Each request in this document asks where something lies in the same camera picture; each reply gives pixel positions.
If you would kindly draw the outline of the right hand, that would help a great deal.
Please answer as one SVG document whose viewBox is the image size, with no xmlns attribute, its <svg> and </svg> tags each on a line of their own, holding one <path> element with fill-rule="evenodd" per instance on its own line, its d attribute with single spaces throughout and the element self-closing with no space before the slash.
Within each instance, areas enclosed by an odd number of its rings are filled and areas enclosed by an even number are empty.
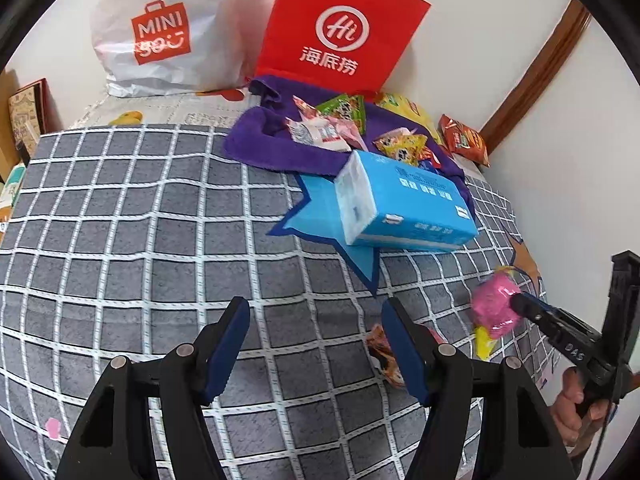
<svg viewBox="0 0 640 480">
<path fill-rule="evenodd" d="M 563 443 L 574 450 L 590 447 L 608 412 L 608 401 L 600 400 L 590 405 L 587 415 L 579 416 L 577 407 L 584 397 L 582 378 L 575 367 L 568 368 L 562 375 L 562 389 L 551 405 L 550 414 Z"/>
</svg>

